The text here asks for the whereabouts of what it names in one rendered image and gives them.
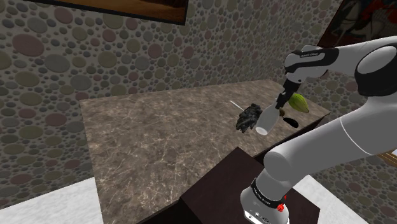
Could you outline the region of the dark robot stand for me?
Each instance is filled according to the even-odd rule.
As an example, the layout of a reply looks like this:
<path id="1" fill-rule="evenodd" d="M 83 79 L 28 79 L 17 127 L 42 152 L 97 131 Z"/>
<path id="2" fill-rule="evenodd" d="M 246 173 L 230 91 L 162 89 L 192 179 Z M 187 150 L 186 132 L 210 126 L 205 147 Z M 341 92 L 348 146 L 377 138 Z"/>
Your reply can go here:
<path id="1" fill-rule="evenodd" d="M 182 194 L 187 212 L 178 224 L 252 224 L 249 217 L 258 224 L 270 224 L 258 211 L 244 215 L 240 203 L 246 188 L 260 199 L 261 191 L 252 182 L 262 169 L 263 164 L 237 147 Z M 289 224 L 319 224 L 320 208 L 293 188 L 267 208 L 275 214 L 288 211 Z"/>

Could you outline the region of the black oval thing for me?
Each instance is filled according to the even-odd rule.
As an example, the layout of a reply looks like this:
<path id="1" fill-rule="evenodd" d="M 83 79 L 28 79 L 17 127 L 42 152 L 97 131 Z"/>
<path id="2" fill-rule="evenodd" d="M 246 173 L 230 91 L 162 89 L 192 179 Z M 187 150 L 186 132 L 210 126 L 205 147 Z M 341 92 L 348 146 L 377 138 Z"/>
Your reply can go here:
<path id="1" fill-rule="evenodd" d="M 299 123 L 295 119 L 286 117 L 285 110 L 283 110 L 282 108 L 279 110 L 279 116 L 282 118 L 284 122 L 288 123 L 290 126 L 296 129 L 299 128 Z"/>

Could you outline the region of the brown marble top table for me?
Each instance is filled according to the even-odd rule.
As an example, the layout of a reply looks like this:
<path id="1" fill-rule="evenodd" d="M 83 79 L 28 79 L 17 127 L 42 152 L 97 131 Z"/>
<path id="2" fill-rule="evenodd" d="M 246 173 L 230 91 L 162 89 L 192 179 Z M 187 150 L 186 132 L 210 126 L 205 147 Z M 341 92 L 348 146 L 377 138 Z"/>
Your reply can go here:
<path id="1" fill-rule="evenodd" d="M 281 92 L 271 80 L 81 101 L 104 224 L 136 224 L 177 200 L 235 148 L 255 156 L 295 133 L 235 128 L 251 104 Z"/>

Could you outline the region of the brown wall picture black frame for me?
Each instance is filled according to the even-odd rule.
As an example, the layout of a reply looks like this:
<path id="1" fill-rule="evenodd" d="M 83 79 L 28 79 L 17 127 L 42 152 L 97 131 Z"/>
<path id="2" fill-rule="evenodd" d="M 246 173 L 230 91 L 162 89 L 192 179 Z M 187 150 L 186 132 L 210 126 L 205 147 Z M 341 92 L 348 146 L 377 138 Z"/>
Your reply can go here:
<path id="1" fill-rule="evenodd" d="M 24 0 L 85 11 L 185 25 L 189 0 Z"/>

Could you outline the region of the white bottle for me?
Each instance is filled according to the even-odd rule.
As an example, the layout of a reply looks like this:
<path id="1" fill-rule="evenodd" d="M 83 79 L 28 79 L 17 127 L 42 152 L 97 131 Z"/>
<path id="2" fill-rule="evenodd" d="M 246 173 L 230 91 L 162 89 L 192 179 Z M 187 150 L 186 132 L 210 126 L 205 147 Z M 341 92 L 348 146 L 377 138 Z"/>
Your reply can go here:
<path id="1" fill-rule="evenodd" d="M 279 119 L 279 109 L 276 108 L 277 103 L 274 102 L 263 110 L 257 123 L 255 131 L 260 135 L 266 136 L 273 129 Z"/>

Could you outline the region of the dark red wall picture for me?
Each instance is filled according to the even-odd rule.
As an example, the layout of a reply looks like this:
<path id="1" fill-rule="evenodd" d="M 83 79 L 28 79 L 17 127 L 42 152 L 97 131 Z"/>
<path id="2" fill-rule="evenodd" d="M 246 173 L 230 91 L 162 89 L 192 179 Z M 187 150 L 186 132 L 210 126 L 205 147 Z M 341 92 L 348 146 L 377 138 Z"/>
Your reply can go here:
<path id="1" fill-rule="evenodd" d="M 343 0 L 318 45 L 343 46 L 397 36 L 397 0 Z"/>

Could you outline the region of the green pod fruit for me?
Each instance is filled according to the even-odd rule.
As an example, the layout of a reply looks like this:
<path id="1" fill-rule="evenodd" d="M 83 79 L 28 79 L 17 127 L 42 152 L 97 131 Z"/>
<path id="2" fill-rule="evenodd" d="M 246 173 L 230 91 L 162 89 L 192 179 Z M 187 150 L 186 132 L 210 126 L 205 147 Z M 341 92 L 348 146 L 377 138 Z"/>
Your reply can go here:
<path id="1" fill-rule="evenodd" d="M 309 112 L 309 107 L 307 104 L 307 101 L 305 100 L 305 97 L 303 97 L 300 94 L 293 94 L 289 101 L 288 104 L 295 110 L 302 112 L 302 113 L 308 113 Z"/>

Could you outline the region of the black feather duster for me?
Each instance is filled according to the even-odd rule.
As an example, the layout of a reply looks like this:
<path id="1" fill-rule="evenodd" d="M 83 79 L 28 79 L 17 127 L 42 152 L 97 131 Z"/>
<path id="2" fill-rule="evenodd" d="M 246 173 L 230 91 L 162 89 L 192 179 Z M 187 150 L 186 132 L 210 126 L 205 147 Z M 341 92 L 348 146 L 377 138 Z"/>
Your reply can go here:
<path id="1" fill-rule="evenodd" d="M 239 118 L 237 120 L 235 128 L 237 130 L 240 130 L 242 133 L 245 133 L 245 131 L 247 131 L 247 129 L 253 129 L 253 127 L 256 125 L 260 115 L 262 114 L 261 107 L 257 104 L 251 104 L 246 109 L 243 109 L 237 103 L 235 103 L 233 101 L 230 101 L 230 102 L 234 106 L 236 106 L 242 110 L 242 112 L 239 114 Z"/>

